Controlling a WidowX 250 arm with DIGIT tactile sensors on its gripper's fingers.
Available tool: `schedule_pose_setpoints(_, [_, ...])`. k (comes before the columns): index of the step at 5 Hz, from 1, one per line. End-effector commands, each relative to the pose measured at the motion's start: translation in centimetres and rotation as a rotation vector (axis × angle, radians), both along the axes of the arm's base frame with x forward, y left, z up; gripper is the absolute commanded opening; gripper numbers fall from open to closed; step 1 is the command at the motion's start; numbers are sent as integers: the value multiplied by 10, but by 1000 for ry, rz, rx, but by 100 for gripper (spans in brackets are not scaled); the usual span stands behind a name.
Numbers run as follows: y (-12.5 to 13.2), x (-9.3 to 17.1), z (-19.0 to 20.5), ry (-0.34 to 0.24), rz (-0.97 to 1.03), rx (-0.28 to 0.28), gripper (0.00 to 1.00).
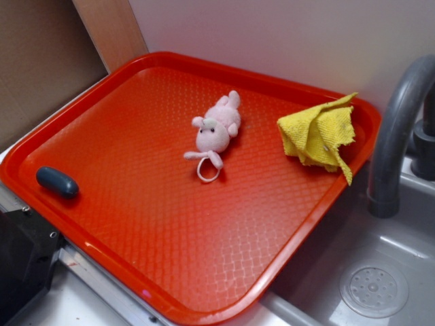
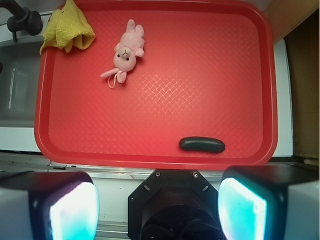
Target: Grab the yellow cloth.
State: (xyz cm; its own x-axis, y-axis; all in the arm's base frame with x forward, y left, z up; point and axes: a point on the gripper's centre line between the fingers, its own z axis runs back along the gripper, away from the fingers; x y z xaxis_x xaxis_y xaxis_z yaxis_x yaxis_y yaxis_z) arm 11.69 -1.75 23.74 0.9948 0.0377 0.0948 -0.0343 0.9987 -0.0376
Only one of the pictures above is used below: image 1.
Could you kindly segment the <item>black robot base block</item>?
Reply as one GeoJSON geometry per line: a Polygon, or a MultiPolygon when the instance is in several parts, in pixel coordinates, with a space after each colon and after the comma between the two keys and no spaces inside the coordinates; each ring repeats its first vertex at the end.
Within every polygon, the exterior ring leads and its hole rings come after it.
{"type": "Polygon", "coordinates": [[[1,213],[1,324],[10,325],[51,287],[61,232],[29,206],[1,213]]]}

